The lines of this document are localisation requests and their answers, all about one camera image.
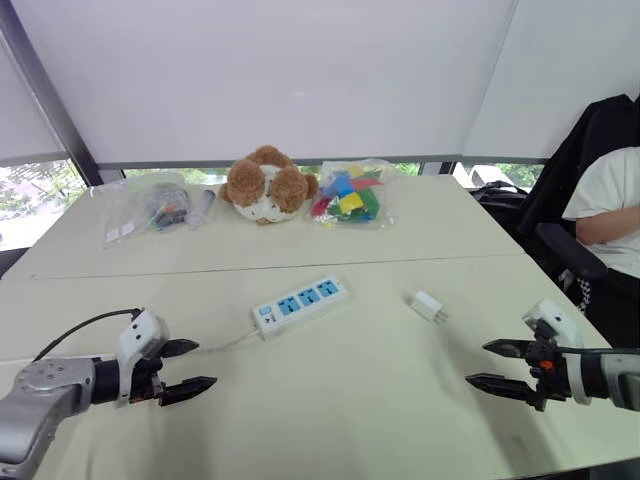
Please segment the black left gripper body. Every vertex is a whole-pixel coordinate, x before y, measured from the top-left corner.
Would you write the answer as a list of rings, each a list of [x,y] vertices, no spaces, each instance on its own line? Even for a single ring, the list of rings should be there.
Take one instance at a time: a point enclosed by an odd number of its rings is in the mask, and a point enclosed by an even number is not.
[[[136,363],[132,373],[129,404],[156,399],[159,405],[163,405],[165,384],[158,376],[162,368],[160,357],[142,358]]]

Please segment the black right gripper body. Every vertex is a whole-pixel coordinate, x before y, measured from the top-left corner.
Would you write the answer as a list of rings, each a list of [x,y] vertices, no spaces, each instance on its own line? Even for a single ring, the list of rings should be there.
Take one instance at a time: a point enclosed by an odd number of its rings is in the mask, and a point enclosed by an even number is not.
[[[544,320],[538,320],[533,333],[534,340],[526,348],[524,359],[537,383],[527,403],[537,411],[544,411],[548,400],[567,399],[567,368],[552,327]]]

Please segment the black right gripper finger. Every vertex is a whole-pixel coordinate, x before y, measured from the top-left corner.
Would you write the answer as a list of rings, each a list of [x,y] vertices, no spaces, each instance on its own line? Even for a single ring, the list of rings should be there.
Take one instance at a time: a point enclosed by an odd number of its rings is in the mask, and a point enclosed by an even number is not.
[[[533,390],[524,381],[507,379],[501,375],[479,373],[465,380],[473,387],[494,396],[529,403]]]
[[[530,347],[529,340],[496,339],[485,343],[482,348],[506,358],[524,359]]]

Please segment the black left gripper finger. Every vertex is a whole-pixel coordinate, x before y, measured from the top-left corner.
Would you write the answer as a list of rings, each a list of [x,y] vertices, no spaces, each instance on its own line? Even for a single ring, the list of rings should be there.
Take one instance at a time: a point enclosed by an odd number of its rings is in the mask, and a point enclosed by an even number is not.
[[[215,377],[197,376],[183,380],[181,383],[164,386],[158,397],[160,406],[169,406],[190,400],[211,388],[217,383]]]
[[[199,347],[199,343],[190,339],[171,339],[163,346],[163,357],[173,358],[189,353]]]

